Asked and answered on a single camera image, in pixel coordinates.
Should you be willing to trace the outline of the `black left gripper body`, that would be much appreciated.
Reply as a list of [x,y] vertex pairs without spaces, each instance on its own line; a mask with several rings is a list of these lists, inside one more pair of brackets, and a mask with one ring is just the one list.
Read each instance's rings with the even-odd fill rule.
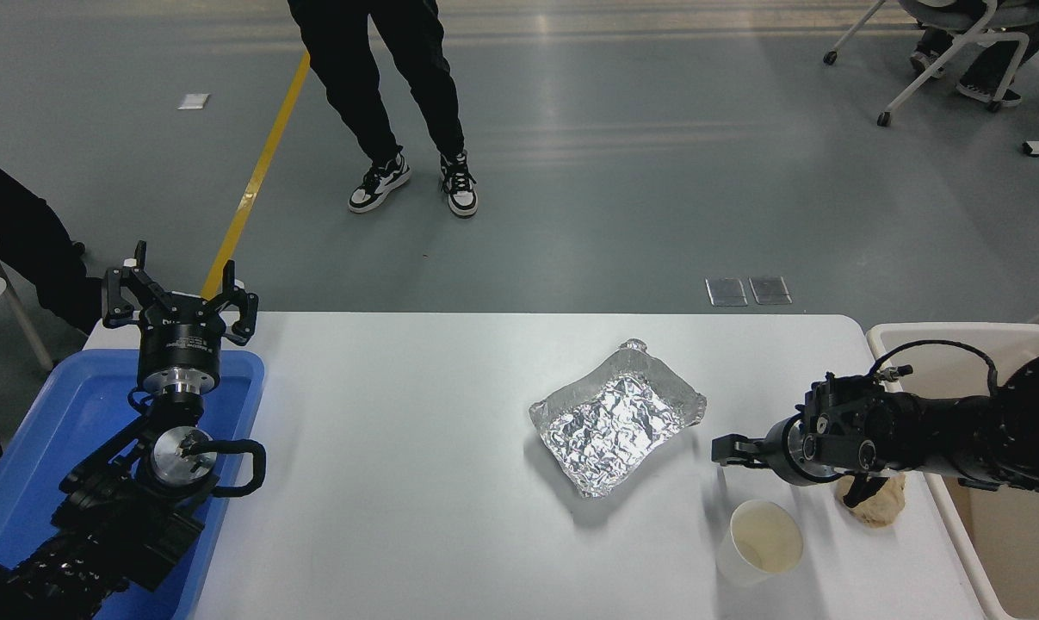
[[149,305],[139,313],[138,377],[172,368],[197,369],[220,376],[221,336],[227,325],[203,309],[205,300],[192,294],[174,294],[167,307]]

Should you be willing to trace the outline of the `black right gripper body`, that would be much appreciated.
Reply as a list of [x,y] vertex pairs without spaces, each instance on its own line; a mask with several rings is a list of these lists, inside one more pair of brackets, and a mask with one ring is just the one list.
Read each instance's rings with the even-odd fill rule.
[[798,417],[788,417],[785,421],[778,421],[774,427],[764,436],[762,444],[762,460],[775,471],[782,481],[790,484],[805,484],[806,478],[803,471],[795,462],[790,447],[791,436],[795,436],[797,443],[801,446],[801,435],[797,430]]

